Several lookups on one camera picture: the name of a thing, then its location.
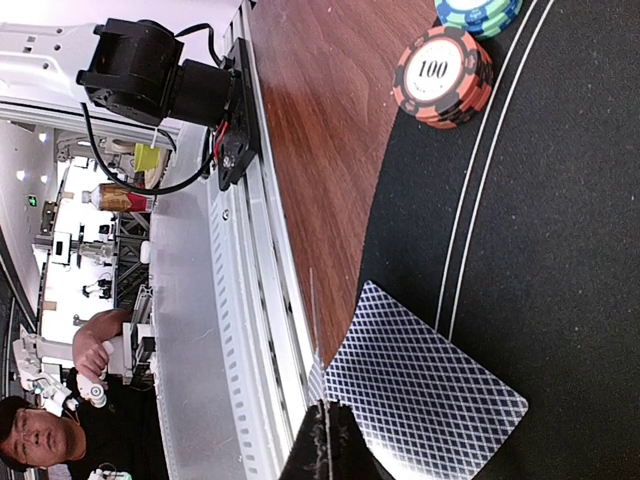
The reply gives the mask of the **green chip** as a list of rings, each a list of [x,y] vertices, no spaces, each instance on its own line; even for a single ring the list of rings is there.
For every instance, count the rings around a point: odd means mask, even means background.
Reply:
[[[469,32],[487,40],[506,30],[518,17],[523,0],[435,0],[442,25]]]

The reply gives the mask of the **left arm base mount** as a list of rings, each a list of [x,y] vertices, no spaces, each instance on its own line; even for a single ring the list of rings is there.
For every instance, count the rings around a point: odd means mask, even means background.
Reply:
[[[231,100],[213,144],[221,191],[236,185],[254,157],[261,152],[261,136],[251,76],[248,43],[237,38],[229,53]]]

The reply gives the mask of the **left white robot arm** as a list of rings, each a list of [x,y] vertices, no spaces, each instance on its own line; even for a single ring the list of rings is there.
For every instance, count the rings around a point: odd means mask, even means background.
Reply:
[[[172,118],[220,123],[234,98],[234,74],[218,55],[209,64],[182,56],[179,33],[153,20],[109,18],[103,24],[1,25],[1,83],[36,87],[91,103],[150,127]]]

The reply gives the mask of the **orange chip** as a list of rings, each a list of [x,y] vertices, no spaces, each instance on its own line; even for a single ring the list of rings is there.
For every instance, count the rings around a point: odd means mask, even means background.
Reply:
[[[405,113],[430,127],[449,130],[484,109],[494,81],[494,62],[470,33],[437,26],[405,49],[392,91]]]

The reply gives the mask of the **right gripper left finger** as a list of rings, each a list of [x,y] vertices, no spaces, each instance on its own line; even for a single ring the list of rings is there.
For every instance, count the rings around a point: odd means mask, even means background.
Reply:
[[[325,406],[322,402],[313,404],[306,411],[279,479],[328,479],[328,443]]]

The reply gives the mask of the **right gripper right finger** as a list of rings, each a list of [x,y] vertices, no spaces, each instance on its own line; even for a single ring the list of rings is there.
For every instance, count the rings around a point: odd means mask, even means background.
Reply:
[[[330,479],[390,478],[367,446],[349,406],[338,402],[329,404],[328,441]]]

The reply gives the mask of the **card dealt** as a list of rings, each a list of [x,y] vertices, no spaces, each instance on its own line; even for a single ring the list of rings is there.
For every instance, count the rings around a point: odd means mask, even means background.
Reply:
[[[371,281],[326,370],[370,451],[396,479],[471,479],[527,401]]]

